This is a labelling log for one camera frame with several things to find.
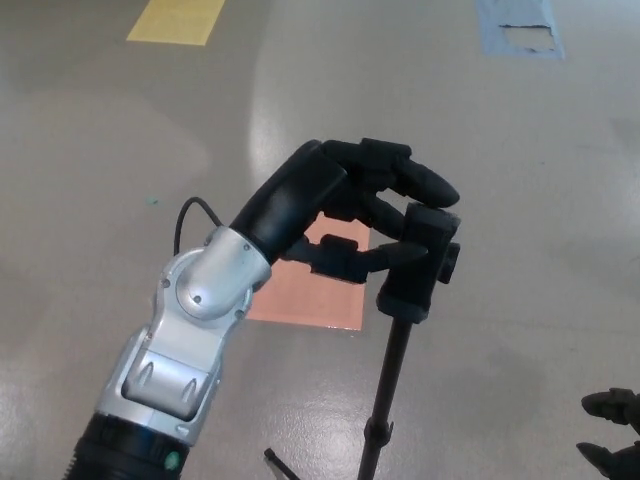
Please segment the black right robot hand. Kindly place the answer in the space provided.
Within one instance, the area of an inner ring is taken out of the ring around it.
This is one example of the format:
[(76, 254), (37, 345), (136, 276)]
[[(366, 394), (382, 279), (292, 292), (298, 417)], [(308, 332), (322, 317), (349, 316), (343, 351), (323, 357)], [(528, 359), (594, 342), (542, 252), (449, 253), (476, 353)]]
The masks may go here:
[[(617, 425), (630, 425), (639, 433), (639, 395), (630, 389), (611, 388), (608, 391), (586, 395), (581, 400), (583, 409), (591, 416)], [(611, 452), (592, 443), (576, 445), (581, 455), (601, 475), (611, 480), (637, 480), (639, 478), (639, 441)]]

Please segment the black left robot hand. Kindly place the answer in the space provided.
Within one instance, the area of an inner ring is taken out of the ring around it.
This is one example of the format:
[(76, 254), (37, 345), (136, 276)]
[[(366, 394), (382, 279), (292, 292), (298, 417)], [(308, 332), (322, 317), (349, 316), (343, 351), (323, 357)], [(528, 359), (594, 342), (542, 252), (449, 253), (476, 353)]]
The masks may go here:
[[(381, 140), (311, 140), (256, 191), (230, 227), (271, 264), (297, 261), (316, 275), (363, 284), (369, 274), (426, 251), (401, 245), (404, 216), (378, 193), (391, 189), (435, 209), (451, 207), (460, 199), (449, 182), (411, 155), (409, 146)], [(357, 220), (392, 241), (365, 252), (356, 241), (331, 234), (313, 244), (305, 233), (319, 215)]]

